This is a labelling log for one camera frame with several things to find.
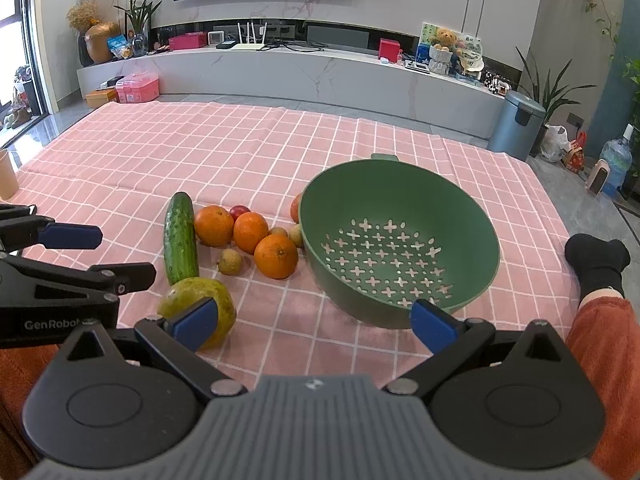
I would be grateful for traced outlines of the yellow-green mango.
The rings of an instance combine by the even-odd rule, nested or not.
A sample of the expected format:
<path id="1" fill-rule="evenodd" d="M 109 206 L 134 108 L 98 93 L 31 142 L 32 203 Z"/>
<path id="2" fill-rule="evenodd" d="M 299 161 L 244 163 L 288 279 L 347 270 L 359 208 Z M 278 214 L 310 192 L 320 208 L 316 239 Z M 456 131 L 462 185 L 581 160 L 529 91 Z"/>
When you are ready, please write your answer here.
<path id="1" fill-rule="evenodd" d="M 232 329 L 236 311 L 226 285 L 212 278 L 185 278 L 171 286 L 157 307 L 157 313 L 169 320 L 207 298 L 213 300 L 216 309 L 198 309 L 178 325 L 176 338 L 193 351 L 219 347 Z"/>

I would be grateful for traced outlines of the green cucumber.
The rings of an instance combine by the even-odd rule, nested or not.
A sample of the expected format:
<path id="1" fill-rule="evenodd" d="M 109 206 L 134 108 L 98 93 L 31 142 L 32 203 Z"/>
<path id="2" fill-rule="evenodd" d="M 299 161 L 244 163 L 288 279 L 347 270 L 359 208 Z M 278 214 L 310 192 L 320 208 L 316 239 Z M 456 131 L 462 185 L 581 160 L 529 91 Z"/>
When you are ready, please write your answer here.
<path id="1" fill-rule="evenodd" d="M 164 221 L 163 254 L 169 284 L 200 276 L 193 204 L 185 192 L 176 193 L 169 201 Z"/>

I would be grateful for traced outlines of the brown longan front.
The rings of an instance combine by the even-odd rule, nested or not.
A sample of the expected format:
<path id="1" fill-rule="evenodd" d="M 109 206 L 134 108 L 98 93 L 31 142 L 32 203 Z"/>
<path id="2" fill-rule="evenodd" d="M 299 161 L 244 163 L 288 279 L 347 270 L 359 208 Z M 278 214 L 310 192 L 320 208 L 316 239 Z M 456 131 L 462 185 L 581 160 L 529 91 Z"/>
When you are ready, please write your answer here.
<path id="1" fill-rule="evenodd" d="M 224 249 L 218 259 L 218 271 L 224 275 L 239 275 L 242 271 L 243 258 L 234 249 Z"/>

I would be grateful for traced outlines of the brown longan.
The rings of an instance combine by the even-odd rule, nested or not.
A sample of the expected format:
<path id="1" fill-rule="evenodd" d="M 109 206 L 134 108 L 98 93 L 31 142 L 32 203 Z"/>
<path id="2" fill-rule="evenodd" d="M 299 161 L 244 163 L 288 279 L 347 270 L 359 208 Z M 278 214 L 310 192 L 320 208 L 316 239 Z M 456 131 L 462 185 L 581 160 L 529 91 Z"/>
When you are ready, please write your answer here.
<path id="1" fill-rule="evenodd" d="M 280 226 L 275 226 L 269 231 L 270 235 L 280 235 L 280 236 L 288 236 L 288 231 L 286 229 L 281 228 Z"/>
<path id="2" fill-rule="evenodd" d="M 300 227 L 299 224 L 296 224 L 295 226 L 290 227 L 290 229 L 288 230 L 288 238 L 292 240 L 292 242 L 297 248 L 304 247 L 302 228 Z"/>
<path id="3" fill-rule="evenodd" d="M 224 275 L 239 275 L 242 271 L 243 258 L 234 249 L 224 249 L 218 259 L 218 271 Z"/>

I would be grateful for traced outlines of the orange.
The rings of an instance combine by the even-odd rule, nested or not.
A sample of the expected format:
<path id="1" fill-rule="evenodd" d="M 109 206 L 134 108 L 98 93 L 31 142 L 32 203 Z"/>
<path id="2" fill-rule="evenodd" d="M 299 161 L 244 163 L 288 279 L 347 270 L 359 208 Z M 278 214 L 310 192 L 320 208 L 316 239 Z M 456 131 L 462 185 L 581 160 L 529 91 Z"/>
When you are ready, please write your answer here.
<path id="1" fill-rule="evenodd" d="M 194 216 L 195 234 L 203 245 L 227 246 L 232 239 L 234 220 L 221 206 L 206 206 Z"/>
<path id="2" fill-rule="evenodd" d="M 233 241 L 242 252 L 253 255 L 258 243 L 268 234 L 267 221 L 257 212 L 244 212 L 234 222 Z"/>
<path id="3" fill-rule="evenodd" d="M 266 278 L 284 280 L 295 272 L 297 247 L 285 235 L 270 234 L 257 244 L 254 261 L 258 271 Z"/>

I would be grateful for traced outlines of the orange front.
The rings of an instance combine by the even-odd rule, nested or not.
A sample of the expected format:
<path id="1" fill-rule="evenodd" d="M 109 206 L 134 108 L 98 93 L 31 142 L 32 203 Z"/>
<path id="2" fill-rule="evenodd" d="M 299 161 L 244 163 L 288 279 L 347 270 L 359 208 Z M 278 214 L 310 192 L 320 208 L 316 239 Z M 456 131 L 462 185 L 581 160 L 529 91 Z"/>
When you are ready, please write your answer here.
<path id="1" fill-rule="evenodd" d="M 254 261 L 258 271 L 266 278 L 284 280 L 295 272 L 297 247 L 285 235 L 270 234 L 257 244 Z"/>

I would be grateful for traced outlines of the beige cup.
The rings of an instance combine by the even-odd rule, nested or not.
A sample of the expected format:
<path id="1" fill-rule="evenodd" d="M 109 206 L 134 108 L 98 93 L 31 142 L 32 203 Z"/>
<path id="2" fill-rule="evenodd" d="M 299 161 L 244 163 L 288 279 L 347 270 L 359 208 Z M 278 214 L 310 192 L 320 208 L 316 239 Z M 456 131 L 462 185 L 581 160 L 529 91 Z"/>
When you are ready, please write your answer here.
<path id="1" fill-rule="evenodd" d="M 14 196 L 20 185 L 18 184 L 12 164 L 11 154 L 7 150 L 0 151 L 0 198 L 9 200 Z"/>

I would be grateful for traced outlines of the green colander bowl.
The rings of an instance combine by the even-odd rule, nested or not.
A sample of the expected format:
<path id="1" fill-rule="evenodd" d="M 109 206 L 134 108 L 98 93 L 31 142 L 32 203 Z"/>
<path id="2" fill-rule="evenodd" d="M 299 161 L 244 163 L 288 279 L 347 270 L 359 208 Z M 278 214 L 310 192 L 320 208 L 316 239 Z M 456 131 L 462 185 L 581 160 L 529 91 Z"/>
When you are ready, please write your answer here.
<path id="1" fill-rule="evenodd" d="M 430 170 L 374 154 L 322 171 L 298 204 L 314 280 L 364 324 L 406 330 L 418 300 L 454 313 L 489 288 L 497 233 L 462 188 Z"/>

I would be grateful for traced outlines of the orange cardboard box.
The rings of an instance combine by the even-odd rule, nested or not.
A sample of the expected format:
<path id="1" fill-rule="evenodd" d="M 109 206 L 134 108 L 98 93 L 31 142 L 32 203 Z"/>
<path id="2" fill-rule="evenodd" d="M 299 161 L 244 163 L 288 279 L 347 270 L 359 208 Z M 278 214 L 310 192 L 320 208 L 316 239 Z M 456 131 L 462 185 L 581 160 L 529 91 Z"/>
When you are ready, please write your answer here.
<path id="1" fill-rule="evenodd" d="M 109 102 L 118 102 L 118 93 L 115 88 L 94 90 L 86 94 L 86 102 L 90 108 L 99 108 Z"/>

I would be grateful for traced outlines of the blue-grey trash bin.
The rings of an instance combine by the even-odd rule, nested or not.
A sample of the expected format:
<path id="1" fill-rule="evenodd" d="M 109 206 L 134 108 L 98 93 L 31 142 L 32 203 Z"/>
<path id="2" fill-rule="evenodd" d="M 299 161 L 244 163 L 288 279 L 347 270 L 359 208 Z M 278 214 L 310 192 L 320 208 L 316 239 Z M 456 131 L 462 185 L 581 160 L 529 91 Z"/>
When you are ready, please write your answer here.
<path id="1" fill-rule="evenodd" d="M 545 114 L 546 110 L 538 102 L 520 92 L 509 90 L 489 139 L 488 150 L 506 153 L 525 162 Z"/>

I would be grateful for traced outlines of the marble tv console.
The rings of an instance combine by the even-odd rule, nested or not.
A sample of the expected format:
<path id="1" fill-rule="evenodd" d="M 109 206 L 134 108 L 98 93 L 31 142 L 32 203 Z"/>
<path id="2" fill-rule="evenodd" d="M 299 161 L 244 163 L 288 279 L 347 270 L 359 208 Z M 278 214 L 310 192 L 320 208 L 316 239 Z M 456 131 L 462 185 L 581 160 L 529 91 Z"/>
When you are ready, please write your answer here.
<path id="1" fill-rule="evenodd" d="M 119 75 L 151 72 L 160 91 L 315 102 L 368 110 L 487 139 L 503 97 L 466 82 L 383 64 L 342 50 L 201 48 L 113 61 L 77 71 L 80 92 Z"/>

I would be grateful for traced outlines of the water bottle jug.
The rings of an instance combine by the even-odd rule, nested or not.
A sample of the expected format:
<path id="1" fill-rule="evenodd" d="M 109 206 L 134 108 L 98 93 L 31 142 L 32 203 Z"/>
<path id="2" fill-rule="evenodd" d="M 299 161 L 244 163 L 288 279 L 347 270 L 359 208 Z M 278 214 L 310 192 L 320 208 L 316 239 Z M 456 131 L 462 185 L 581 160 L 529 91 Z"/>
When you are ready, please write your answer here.
<path id="1" fill-rule="evenodd" d="M 608 164 L 610 170 L 603 192 L 609 196 L 614 196 L 617 193 L 631 167 L 634 158 L 632 157 L 630 140 L 633 134 L 634 125 L 628 124 L 622 136 L 609 140 L 603 145 L 600 159 Z"/>

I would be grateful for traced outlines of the potted plant glass vase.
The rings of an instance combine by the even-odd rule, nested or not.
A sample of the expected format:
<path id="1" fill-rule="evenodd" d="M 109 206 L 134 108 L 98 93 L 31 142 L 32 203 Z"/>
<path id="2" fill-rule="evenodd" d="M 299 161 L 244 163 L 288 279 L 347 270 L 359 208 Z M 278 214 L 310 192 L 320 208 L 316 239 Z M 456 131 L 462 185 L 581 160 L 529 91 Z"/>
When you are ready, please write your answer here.
<path id="1" fill-rule="evenodd" d="M 130 38 L 134 56 L 145 56 L 149 52 L 149 32 L 151 30 L 152 16 L 162 2 L 158 0 L 128 0 L 126 6 L 116 6 L 116 9 L 125 13 L 128 23 L 134 32 Z"/>

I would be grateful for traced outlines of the magenta flat box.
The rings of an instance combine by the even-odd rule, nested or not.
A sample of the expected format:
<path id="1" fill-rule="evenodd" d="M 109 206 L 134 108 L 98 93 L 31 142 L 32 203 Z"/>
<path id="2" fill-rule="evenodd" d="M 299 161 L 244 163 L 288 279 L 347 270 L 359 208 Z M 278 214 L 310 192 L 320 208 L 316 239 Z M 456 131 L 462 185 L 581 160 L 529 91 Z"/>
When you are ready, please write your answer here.
<path id="1" fill-rule="evenodd" d="M 169 49 L 171 51 L 194 50 L 207 46 L 206 32 L 188 32 L 187 34 L 171 37 Z"/>

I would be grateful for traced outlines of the white wifi router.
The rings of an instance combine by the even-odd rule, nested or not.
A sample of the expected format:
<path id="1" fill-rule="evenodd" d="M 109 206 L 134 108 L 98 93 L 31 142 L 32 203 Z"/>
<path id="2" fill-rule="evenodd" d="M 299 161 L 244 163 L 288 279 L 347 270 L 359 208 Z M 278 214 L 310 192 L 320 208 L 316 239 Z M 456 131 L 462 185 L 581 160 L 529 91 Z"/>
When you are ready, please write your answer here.
<path id="1" fill-rule="evenodd" d="M 236 24 L 236 38 L 234 50 L 264 50 L 267 44 L 267 25 L 256 25 L 253 21 Z"/>

